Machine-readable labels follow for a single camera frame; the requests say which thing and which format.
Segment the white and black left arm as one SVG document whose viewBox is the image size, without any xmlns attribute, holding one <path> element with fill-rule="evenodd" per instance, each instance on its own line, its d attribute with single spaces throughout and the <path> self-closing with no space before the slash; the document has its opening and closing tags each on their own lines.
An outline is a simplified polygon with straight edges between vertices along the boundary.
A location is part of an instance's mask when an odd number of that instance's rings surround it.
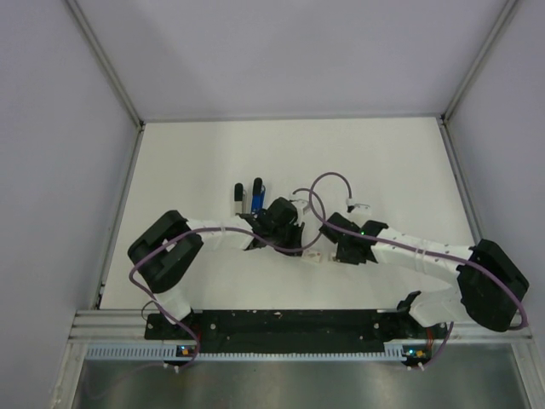
<svg viewBox="0 0 545 409">
<path fill-rule="evenodd" d="M 159 309 L 163 327 L 173 337 L 187 336 L 193 326 L 191 305 L 181 281 L 201 251 L 252 251 L 266 246 L 287 256 L 302 254 L 305 205 L 284 197 L 255 214 L 225 221 L 186 219 L 177 210 L 159 217 L 128 249 Z"/>
</svg>

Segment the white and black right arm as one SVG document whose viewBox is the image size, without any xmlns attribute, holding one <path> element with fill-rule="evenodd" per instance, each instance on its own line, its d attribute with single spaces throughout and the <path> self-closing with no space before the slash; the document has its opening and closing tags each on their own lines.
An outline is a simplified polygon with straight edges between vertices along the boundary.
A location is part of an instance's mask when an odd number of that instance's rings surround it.
<svg viewBox="0 0 545 409">
<path fill-rule="evenodd" d="M 399 330 L 417 337 L 428 327 L 471 319 L 484 328 L 505 332 L 529 289 L 527 278 L 496 242 L 476 245 L 440 244 L 418 239 L 369 220 L 363 226 L 336 212 L 320 228 L 336 245 L 338 262 L 373 262 L 432 277 L 446 283 L 443 290 L 415 290 L 399 302 Z"/>
</svg>

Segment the grey and black stapler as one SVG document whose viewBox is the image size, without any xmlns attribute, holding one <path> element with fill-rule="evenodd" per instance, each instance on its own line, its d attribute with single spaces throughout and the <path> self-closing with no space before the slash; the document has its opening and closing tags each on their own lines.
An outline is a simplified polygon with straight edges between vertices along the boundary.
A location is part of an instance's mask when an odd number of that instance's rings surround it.
<svg viewBox="0 0 545 409">
<path fill-rule="evenodd" d="M 233 188 L 233 213 L 235 216 L 246 212 L 246 189 L 242 182 L 237 182 Z"/>
</svg>

